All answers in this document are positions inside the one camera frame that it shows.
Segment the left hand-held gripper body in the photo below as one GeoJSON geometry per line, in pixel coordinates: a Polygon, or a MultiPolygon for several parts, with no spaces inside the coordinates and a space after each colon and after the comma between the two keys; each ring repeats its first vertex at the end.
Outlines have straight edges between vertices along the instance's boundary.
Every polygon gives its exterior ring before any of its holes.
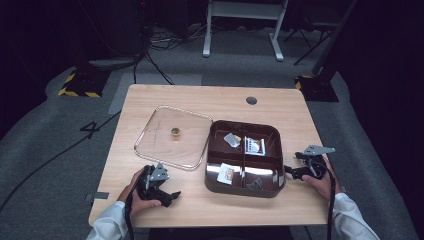
{"type": "Polygon", "coordinates": [[[169,194],[159,187],[169,179],[167,170],[161,163],[146,165],[137,180],[137,192],[142,200],[167,201],[169,194]]]}

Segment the white snack packet red print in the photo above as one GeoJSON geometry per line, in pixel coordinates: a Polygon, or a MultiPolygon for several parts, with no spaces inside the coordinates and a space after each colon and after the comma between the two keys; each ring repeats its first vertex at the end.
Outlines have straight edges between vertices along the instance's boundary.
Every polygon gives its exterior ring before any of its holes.
{"type": "Polygon", "coordinates": [[[231,185],[235,168],[232,165],[222,163],[217,176],[217,181],[223,184],[231,185]]]}

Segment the dark slanted stand pole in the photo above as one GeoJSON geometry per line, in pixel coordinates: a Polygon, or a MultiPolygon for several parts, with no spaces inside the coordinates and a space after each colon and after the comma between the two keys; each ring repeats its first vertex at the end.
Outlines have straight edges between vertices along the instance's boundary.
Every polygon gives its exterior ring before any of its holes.
{"type": "Polygon", "coordinates": [[[344,13],[339,25],[337,26],[336,30],[333,32],[332,36],[329,39],[329,42],[325,46],[324,50],[322,51],[321,55],[319,56],[318,60],[316,61],[314,67],[312,68],[312,73],[314,75],[319,75],[321,70],[324,68],[324,64],[335,44],[335,41],[337,40],[338,36],[340,35],[340,32],[342,31],[344,25],[346,24],[347,20],[349,19],[351,12],[353,11],[356,3],[358,0],[350,0],[349,7],[347,8],[346,12],[344,13]]]}

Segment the grey tape strip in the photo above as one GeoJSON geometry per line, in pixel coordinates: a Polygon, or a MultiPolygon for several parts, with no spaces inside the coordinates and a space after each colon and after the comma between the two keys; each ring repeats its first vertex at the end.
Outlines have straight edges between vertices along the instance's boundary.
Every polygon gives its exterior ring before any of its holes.
{"type": "Polygon", "coordinates": [[[87,194],[85,197],[85,200],[87,202],[93,202],[95,199],[107,200],[108,197],[109,197],[108,192],[95,192],[95,193],[87,194]]]}

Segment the person's left hand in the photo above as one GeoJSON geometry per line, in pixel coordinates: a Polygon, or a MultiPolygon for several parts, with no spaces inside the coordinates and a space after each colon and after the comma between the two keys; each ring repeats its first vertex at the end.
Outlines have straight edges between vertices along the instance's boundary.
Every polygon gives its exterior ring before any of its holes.
{"type": "Polygon", "coordinates": [[[142,200],[139,196],[136,190],[132,190],[132,188],[135,186],[140,174],[143,172],[143,169],[140,169],[137,171],[130,183],[124,187],[122,192],[120,193],[119,197],[117,198],[118,201],[124,202],[129,194],[132,194],[133,200],[131,203],[131,216],[135,216],[138,213],[140,213],[142,210],[149,209],[149,208],[155,208],[160,207],[161,202],[159,200],[153,199],[153,200],[142,200]]]}

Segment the dark brown compartment box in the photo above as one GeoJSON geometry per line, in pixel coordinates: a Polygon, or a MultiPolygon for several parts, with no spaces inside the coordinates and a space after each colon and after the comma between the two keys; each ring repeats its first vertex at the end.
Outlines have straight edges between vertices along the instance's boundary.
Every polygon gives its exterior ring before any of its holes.
{"type": "Polygon", "coordinates": [[[279,131],[269,125],[219,120],[210,127],[205,185],[217,193],[273,198],[285,186],[285,170],[279,131]],[[240,145],[231,147],[224,137],[233,133],[241,137],[240,145]],[[244,139],[263,139],[265,156],[254,156],[245,153],[244,139]],[[235,168],[232,184],[217,181],[222,163],[235,168]],[[264,189],[255,191],[247,188],[247,184],[260,177],[264,189]]]}

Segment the black yellow striped stand base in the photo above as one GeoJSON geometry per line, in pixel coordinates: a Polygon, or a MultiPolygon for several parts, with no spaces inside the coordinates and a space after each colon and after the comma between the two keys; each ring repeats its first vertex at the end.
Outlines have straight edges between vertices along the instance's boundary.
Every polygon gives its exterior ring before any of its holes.
{"type": "Polygon", "coordinates": [[[103,89],[109,76],[110,71],[92,70],[83,72],[75,69],[65,80],[58,95],[99,98],[103,95],[103,89]]]}
{"type": "Polygon", "coordinates": [[[322,80],[319,76],[298,75],[294,78],[294,83],[306,101],[338,102],[331,83],[322,80]]]}

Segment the white metal stand frame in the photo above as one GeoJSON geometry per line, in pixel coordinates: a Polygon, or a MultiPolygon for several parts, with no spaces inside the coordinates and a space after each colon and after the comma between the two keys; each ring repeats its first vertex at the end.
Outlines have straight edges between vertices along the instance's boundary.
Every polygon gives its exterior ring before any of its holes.
{"type": "Polygon", "coordinates": [[[274,31],[269,34],[274,55],[277,61],[283,61],[284,55],[278,43],[278,36],[287,10],[289,0],[282,0],[277,4],[224,2],[222,0],[209,0],[206,15],[206,36],[204,39],[204,57],[211,54],[212,18],[232,17],[244,19],[275,20],[274,31]]]}

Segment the clear lid with gold knob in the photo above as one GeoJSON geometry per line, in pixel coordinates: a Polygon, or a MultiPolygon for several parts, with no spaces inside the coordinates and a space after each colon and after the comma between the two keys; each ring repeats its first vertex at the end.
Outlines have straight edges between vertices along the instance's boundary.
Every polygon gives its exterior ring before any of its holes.
{"type": "Polygon", "coordinates": [[[134,151],[143,159],[193,171],[203,160],[212,123],[204,114],[159,106],[136,140],[134,151]]]}

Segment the silver foil packet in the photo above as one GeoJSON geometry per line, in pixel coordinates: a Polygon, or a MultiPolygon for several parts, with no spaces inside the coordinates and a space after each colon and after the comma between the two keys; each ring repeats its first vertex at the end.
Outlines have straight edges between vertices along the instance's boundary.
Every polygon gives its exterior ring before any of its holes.
{"type": "Polygon", "coordinates": [[[240,145],[241,141],[238,141],[235,137],[233,133],[228,133],[225,137],[224,140],[233,148],[236,148],[240,145]]]}

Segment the dark grey packet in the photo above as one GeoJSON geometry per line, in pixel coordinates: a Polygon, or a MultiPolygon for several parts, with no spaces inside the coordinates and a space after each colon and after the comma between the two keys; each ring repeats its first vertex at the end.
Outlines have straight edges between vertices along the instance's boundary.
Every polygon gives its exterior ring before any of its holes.
{"type": "Polygon", "coordinates": [[[262,179],[256,178],[253,182],[247,184],[247,188],[255,191],[262,191],[264,189],[262,179]]]}

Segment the striped white snack packet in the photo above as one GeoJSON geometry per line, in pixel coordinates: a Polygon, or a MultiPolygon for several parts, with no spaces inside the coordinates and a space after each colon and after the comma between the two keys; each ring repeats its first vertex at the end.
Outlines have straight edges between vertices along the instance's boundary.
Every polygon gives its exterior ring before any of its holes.
{"type": "Polygon", "coordinates": [[[265,141],[263,139],[253,139],[250,137],[246,137],[244,139],[245,143],[245,153],[248,155],[254,156],[265,156],[265,141]]]}

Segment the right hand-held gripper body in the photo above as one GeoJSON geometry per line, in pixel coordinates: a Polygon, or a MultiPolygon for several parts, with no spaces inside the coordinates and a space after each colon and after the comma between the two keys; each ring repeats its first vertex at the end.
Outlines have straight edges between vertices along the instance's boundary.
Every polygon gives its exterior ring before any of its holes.
{"type": "Polygon", "coordinates": [[[323,155],[333,153],[335,151],[332,147],[323,147],[317,145],[309,145],[303,152],[296,152],[295,156],[304,164],[303,174],[312,176],[321,180],[327,172],[326,163],[323,155]]]}

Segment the person's right hand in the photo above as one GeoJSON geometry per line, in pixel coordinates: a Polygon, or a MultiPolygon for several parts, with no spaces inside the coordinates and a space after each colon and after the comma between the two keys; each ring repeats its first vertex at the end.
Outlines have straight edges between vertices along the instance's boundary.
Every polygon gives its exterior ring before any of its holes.
{"type": "Polygon", "coordinates": [[[313,187],[323,198],[330,201],[331,196],[341,193],[342,189],[330,161],[326,157],[324,157],[324,161],[328,170],[321,180],[315,179],[309,175],[303,175],[302,180],[313,187]]]}

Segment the dark equipment cabinet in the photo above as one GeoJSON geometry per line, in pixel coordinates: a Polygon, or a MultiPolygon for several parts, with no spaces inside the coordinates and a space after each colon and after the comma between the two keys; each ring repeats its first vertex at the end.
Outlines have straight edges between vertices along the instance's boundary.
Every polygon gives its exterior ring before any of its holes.
{"type": "Polygon", "coordinates": [[[110,56],[112,68],[137,65],[146,52],[142,0],[77,0],[110,56]]]}

